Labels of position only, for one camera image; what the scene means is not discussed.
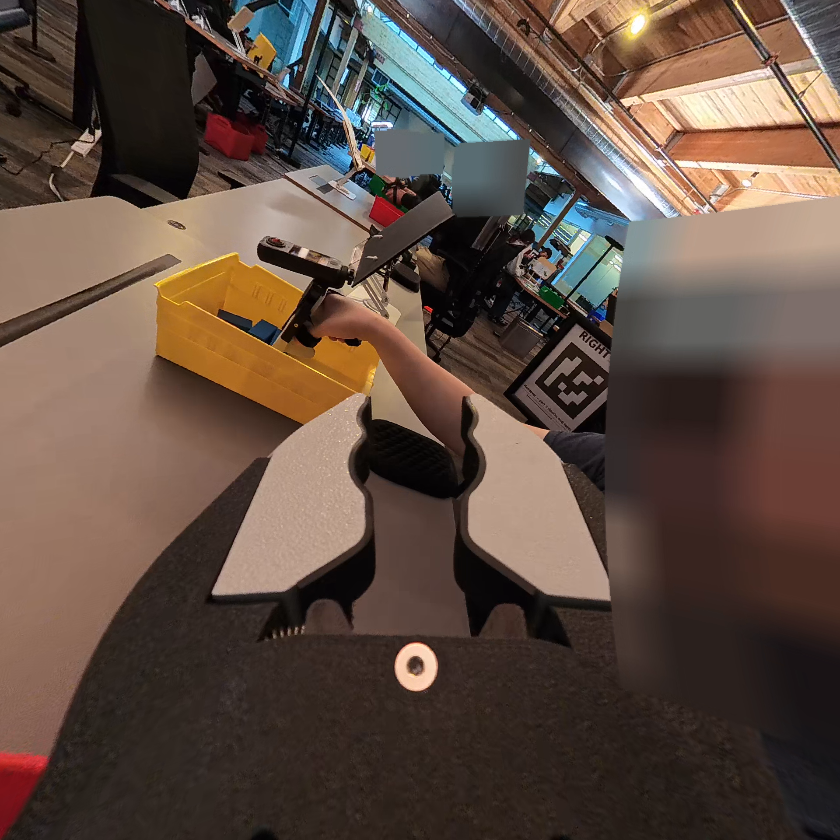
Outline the person's right hand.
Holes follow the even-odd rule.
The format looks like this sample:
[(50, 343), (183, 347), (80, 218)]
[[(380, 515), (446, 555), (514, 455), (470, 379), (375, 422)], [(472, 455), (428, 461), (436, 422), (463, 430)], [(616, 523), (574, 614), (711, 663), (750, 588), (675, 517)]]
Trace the person's right hand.
[(313, 312), (309, 332), (316, 338), (376, 343), (394, 326), (388, 318), (337, 293), (328, 294)]

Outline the person's right forearm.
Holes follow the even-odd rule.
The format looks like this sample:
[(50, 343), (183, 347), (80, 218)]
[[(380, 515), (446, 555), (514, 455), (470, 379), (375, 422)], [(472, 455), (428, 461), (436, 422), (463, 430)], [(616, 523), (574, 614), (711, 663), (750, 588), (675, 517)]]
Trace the person's right forearm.
[(373, 317), (367, 340), (420, 423), (453, 454), (462, 456), (464, 400), (475, 393), (382, 317)]

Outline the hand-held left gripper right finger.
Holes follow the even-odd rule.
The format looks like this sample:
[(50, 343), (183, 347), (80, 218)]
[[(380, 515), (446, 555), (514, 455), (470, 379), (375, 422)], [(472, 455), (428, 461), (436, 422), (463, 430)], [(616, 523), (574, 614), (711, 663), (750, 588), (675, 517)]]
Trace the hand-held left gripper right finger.
[(455, 579), (470, 629), (499, 604), (530, 634), (556, 634), (556, 608), (610, 612), (607, 569), (567, 465), (534, 432), (480, 395), (465, 397), (464, 480), (456, 498)]

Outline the black tilted board stand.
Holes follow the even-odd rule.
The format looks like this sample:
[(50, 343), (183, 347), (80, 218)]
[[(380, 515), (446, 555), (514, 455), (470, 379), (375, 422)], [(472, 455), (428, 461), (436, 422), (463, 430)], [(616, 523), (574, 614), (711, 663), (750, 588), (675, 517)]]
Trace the black tilted board stand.
[(401, 255), (453, 216), (448, 201), (436, 192), (380, 233), (358, 244), (350, 258), (350, 285), (362, 286), (363, 304), (385, 319), (391, 317), (389, 282)]

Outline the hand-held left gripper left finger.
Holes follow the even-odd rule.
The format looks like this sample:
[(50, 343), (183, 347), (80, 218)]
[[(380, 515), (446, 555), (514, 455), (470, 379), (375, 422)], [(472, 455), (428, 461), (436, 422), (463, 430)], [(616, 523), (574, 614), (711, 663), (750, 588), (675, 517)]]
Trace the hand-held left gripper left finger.
[(275, 448), (211, 590), (215, 602), (274, 602), (292, 629), (328, 599), (353, 620), (375, 574), (370, 423), (369, 397), (352, 395)]

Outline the grey trash bin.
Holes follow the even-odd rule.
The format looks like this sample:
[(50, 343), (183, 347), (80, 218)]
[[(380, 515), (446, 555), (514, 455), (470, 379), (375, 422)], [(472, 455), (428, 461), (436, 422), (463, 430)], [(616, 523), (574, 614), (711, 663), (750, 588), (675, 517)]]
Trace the grey trash bin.
[(520, 360), (526, 360), (540, 346), (544, 334), (517, 316), (504, 327), (498, 339), (502, 349)]

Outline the black mesh office chair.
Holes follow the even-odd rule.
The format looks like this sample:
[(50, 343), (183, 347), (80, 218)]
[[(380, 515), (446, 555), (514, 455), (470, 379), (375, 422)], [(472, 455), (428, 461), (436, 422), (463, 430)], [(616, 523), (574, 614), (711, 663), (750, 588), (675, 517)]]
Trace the black mesh office chair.
[(425, 332), (427, 347), (433, 347), (435, 331), (446, 336), (434, 350), (433, 361), (440, 361), (451, 339), (468, 332), (489, 284), (532, 241), (531, 230), (513, 234), (490, 218), (482, 225), (454, 218), (435, 232), (429, 249), (431, 261), (421, 272), (422, 303), (431, 310)]

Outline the framed black white marker sign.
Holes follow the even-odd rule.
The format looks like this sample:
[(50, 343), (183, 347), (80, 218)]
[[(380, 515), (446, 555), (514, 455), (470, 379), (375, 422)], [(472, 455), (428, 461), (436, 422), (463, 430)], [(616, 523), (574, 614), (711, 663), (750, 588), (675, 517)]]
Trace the framed black white marker sign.
[(570, 316), (509, 385), (505, 397), (536, 427), (604, 434), (611, 344), (594, 324)]

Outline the yellow plastic bin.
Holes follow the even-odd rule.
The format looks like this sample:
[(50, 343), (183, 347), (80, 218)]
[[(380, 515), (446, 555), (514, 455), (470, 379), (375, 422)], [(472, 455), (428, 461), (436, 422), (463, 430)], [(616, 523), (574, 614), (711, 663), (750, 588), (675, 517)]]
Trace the yellow plastic bin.
[(301, 291), (238, 254), (220, 256), (156, 285), (160, 357), (300, 424), (355, 393), (369, 395), (380, 359), (368, 344), (322, 340), (298, 360), (220, 318), (226, 311), (256, 326), (281, 327)]

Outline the white curved board stand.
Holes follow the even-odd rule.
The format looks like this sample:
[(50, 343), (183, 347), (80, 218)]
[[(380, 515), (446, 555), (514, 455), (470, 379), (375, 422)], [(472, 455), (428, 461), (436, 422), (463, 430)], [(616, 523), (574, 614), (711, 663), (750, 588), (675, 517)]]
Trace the white curved board stand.
[(346, 183), (350, 181), (354, 176), (360, 174), (362, 172), (369, 172), (370, 174), (375, 174), (375, 164), (373, 160), (366, 160), (362, 157), (360, 150), (356, 147), (356, 138), (354, 134), (354, 126), (350, 118), (348, 117), (347, 112), (344, 110), (340, 100), (332, 93), (332, 90), (326, 85), (323, 79), (320, 78), (318, 74), (315, 75), (320, 85), (324, 88), (324, 90), (329, 94), (331, 97), (335, 108), (337, 109), (343, 126), (343, 131), (348, 141), (348, 145), (350, 148), (351, 153), (351, 160), (352, 166), (350, 170), (341, 176), (337, 181), (331, 180), (329, 181), (329, 186), (336, 192), (340, 193), (341, 195), (345, 196), (349, 200), (355, 200), (355, 195), (346, 187)]

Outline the red storage tote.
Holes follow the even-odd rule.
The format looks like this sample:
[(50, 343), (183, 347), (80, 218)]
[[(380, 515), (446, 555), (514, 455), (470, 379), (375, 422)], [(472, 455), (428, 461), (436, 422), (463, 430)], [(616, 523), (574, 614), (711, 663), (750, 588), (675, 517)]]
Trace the red storage tote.
[(247, 129), (226, 117), (209, 113), (203, 135), (205, 145), (230, 160), (247, 161), (254, 148), (254, 136)]
[(246, 133), (251, 137), (251, 153), (263, 155), (266, 153), (266, 146), (268, 143), (268, 131), (266, 126), (259, 122), (256, 117), (237, 112), (234, 126), (241, 133)]

